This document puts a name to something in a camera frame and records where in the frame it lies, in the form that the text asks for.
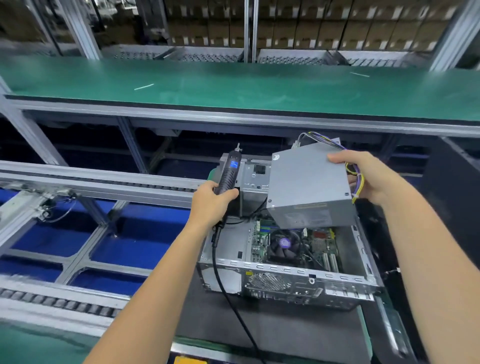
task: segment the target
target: person's left hand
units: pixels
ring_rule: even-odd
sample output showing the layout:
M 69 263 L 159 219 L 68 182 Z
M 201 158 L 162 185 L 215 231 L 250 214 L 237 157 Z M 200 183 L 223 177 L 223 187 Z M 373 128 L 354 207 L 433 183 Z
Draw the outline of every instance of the person's left hand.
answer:
M 188 219 L 190 224 L 200 225 L 201 228 L 206 229 L 211 228 L 225 215 L 228 203 L 239 195 L 236 188 L 216 195 L 213 193 L 213 188 L 217 186 L 217 183 L 207 181 L 195 191 Z

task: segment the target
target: cpu fan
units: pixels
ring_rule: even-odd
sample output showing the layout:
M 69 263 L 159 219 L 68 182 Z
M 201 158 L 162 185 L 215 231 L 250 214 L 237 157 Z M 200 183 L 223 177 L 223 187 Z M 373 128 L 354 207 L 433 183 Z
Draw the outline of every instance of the cpu fan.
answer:
M 299 258 L 300 236 L 292 230 L 275 230 L 270 233 L 269 257 L 271 261 L 284 262 Z

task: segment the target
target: fan grille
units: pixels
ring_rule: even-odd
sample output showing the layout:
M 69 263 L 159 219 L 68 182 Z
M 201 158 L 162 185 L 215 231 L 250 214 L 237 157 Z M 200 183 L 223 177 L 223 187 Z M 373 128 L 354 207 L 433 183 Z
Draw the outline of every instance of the fan grille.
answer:
M 249 283 L 255 288 L 266 291 L 285 291 L 292 284 L 283 274 L 257 273 L 250 276 Z

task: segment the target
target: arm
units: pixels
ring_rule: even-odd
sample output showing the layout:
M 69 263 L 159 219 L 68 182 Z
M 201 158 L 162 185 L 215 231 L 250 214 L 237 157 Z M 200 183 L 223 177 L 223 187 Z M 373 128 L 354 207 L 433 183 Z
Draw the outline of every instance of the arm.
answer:
M 356 163 L 366 179 L 361 197 L 383 208 L 430 361 L 478 363 L 480 271 L 423 196 L 380 160 L 352 150 L 329 159 Z
M 166 363 L 200 247 L 238 190 L 215 195 L 207 181 L 193 194 L 187 224 L 112 322 L 84 364 Z

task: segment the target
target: hand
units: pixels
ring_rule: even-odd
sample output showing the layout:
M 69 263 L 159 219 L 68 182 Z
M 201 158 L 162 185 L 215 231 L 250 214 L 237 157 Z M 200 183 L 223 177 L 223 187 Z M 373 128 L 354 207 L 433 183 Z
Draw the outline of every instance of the hand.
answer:
M 188 218 L 190 224 L 200 225 L 202 229 L 211 228 L 225 215 L 228 203 L 239 195 L 236 188 L 216 195 L 213 193 L 213 188 L 217 186 L 217 183 L 207 181 L 195 191 Z
M 406 183 L 400 175 L 388 168 L 378 158 L 369 152 L 357 152 L 354 150 L 342 150 L 338 153 L 330 153 L 328 159 L 333 163 L 354 163 L 363 177 L 365 185 L 360 193 L 360 198 L 367 198 L 374 204 L 382 206 L 390 193 L 395 193 L 397 186 Z M 348 182 L 356 181 L 355 176 L 348 176 Z

